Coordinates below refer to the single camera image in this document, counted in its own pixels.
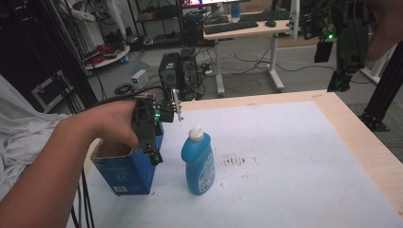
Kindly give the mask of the black shelf rack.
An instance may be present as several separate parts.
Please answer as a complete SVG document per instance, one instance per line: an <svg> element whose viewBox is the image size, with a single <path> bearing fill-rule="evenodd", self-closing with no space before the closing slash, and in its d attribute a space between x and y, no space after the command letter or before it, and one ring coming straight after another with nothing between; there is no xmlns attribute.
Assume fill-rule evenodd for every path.
<svg viewBox="0 0 403 228"><path fill-rule="evenodd" d="M126 0L134 33L151 46L182 42L182 14L179 0Z"/></svg>

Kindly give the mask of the person's right hand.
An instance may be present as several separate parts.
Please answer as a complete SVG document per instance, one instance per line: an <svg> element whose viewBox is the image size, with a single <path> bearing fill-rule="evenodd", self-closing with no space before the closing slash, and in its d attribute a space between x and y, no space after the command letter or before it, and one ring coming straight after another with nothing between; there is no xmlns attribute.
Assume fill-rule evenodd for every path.
<svg viewBox="0 0 403 228"><path fill-rule="evenodd" d="M403 0L368 0L367 5L375 25L366 61L373 62L403 41Z"/></svg>

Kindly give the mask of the person's left hand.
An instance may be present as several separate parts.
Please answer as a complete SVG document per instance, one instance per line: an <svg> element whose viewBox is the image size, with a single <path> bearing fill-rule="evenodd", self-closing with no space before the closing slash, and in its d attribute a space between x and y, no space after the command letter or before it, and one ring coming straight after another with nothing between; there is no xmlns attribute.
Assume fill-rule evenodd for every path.
<svg viewBox="0 0 403 228"><path fill-rule="evenodd" d="M101 104L64 119L59 125L77 143L90 145L100 138L139 148L139 139L131 126L137 102L129 99Z"/></svg>

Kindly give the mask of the blue cardboard box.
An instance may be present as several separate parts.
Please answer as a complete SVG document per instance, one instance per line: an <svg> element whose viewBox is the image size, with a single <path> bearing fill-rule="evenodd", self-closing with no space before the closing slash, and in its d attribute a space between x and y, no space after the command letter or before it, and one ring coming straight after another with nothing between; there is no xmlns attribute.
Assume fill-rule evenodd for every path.
<svg viewBox="0 0 403 228"><path fill-rule="evenodd" d="M156 128L156 145L160 150L163 126ZM142 149L131 149L124 143L100 140L91 161L115 195L147 195L150 193L156 166Z"/></svg>

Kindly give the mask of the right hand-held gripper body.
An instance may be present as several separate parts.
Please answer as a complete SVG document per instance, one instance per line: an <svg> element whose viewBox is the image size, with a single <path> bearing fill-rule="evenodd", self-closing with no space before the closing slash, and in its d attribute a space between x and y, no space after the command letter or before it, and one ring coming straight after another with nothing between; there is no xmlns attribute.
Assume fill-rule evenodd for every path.
<svg viewBox="0 0 403 228"><path fill-rule="evenodd" d="M370 14L367 0L304 0L299 27L305 39L336 38L337 70L355 74L368 52Z"/></svg>

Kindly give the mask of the white desk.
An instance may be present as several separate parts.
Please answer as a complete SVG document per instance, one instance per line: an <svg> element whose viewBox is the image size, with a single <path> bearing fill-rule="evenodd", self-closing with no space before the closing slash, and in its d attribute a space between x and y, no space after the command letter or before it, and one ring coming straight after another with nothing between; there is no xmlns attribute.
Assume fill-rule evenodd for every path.
<svg viewBox="0 0 403 228"><path fill-rule="evenodd" d="M282 91L284 89L284 84L278 73L276 71L276 62L277 62L277 51L278 51L278 35L280 33L286 32L288 30L287 27L288 22L286 20L277 20L276 25L274 27L268 27L264 22L255 22L253 28L244 28L237 30L228 30L224 32L216 32L216 33L206 33L207 30L211 30L214 26L206 27L203 30L203 38L205 40L213 41L215 46L215 54L216 54L216 85L217 85L217 93L219 96L222 96L225 92L224 83L222 79L221 66L219 61L219 50L220 50L220 40L224 39L238 39L238 38L252 38L252 37L260 37L260 36L269 36L271 40L271 57L270 63L267 65L267 71L269 76L274 82L274 85L278 91Z"/></svg>

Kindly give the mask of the white cloth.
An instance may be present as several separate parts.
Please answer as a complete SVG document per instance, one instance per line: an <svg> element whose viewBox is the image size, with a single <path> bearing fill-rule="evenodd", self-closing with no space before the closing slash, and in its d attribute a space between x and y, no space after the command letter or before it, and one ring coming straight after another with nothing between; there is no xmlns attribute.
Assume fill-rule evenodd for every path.
<svg viewBox="0 0 403 228"><path fill-rule="evenodd" d="M38 112L0 74L0 201L66 117Z"/></svg>

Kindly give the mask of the monitor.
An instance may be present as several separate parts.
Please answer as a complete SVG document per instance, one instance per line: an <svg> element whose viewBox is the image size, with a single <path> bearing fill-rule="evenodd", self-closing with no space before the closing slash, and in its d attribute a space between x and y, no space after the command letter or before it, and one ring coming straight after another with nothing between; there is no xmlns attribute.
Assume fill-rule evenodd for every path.
<svg viewBox="0 0 403 228"><path fill-rule="evenodd" d="M238 0L181 0L183 8L206 7L217 4L231 3Z"/></svg>

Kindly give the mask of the black metal frame post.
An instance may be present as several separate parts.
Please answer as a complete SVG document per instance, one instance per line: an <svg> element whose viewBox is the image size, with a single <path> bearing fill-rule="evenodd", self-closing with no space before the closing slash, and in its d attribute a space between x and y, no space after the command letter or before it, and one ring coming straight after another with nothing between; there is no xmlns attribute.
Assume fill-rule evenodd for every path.
<svg viewBox="0 0 403 228"><path fill-rule="evenodd" d="M394 49L392 58L359 119L370 129L379 130L386 112L403 86L403 41Z"/></svg>

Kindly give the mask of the round white shelf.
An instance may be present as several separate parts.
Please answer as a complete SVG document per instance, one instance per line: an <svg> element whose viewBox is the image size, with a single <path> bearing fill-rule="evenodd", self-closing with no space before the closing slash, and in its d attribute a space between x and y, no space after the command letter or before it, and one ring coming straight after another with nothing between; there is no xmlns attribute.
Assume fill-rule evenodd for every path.
<svg viewBox="0 0 403 228"><path fill-rule="evenodd" d="M114 54L103 55L103 61L99 63L89 63L85 65L85 69L91 70L93 68L104 67L115 62L126 64L128 62L128 52L130 46L125 46L124 50L117 50Z"/></svg>

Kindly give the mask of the blue bottle with white cap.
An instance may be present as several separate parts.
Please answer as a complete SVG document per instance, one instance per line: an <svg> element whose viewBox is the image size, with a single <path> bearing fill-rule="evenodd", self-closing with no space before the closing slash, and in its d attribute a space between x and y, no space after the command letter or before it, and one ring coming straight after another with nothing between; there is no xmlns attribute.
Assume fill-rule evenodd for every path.
<svg viewBox="0 0 403 228"><path fill-rule="evenodd" d="M215 180L215 161L211 137L200 125L188 132L181 152L185 162L185 175L189 191L196 196L204 194Z"/></svg>

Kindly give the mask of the small white box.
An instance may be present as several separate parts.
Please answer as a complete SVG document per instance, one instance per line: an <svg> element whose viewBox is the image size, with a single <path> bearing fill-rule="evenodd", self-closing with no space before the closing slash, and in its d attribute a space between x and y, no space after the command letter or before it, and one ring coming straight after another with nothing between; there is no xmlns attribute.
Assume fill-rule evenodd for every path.
<svg viewBox="0 0 403 228"><path fill-rule="evenodd" d="M145 87L148 83L148 74L145 69L140 69L132 77L131 81L136 89Z"/></svg>

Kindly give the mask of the black keyboard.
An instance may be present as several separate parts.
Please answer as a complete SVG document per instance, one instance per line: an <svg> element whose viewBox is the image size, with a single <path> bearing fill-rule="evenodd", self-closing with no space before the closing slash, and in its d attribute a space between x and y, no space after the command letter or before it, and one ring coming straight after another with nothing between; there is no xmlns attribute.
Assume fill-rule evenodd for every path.
<svg viewBox="0 0 403 228"><path fill-rule="evenodd" d="M236 22L236 23L217 25L217 26L213 26L213 27L207 27L204 29L204 33L209 35L209 34L216 34L216 33L222 33L222 32L233 31L233 30L251 29L251 28L256 28L257 26L258 26L258 23L255 21L242 21L242 22Z"/></svg>
<svg viewBox="0 0 403 228"><path fill-rule="evenodd" d="M258 13L242 14L241 21L269 21L288 20L290 12L288 10L266 10Z"/></svg>

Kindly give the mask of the black box with white frame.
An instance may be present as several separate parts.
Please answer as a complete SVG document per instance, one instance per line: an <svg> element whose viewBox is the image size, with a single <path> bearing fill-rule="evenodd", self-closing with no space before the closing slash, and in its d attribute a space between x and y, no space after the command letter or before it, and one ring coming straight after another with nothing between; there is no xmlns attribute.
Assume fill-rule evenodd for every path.
<svg viewBox="0 0 403 228"><path fill-rule="evenodd" d="M63 72L59 70L43 83L37 85L31 94L43 108L43 112L48 113L63 100L62 93L68 94L72 89L73 86L67 81Z"/></svg>

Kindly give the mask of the black computer tower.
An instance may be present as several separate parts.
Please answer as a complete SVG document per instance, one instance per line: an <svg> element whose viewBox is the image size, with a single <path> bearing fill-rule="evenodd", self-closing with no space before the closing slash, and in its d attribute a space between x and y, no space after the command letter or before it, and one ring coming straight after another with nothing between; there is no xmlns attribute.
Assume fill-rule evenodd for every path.
<svg viewBox="0 0 403 228"><path fill-rule="evenodd" d="M164 86L179 86L179 58L178 52L166 53L163 56L159 66L159 75Z"/></svg>
<svg viewBox="0 0 403 228"><path fill-rule="evenodd" d="M193 47L184 47L180 53L180 64L182 67L182 100L191 101L197 95L200 87L200 77L196 61L196 52Z"/></svg>

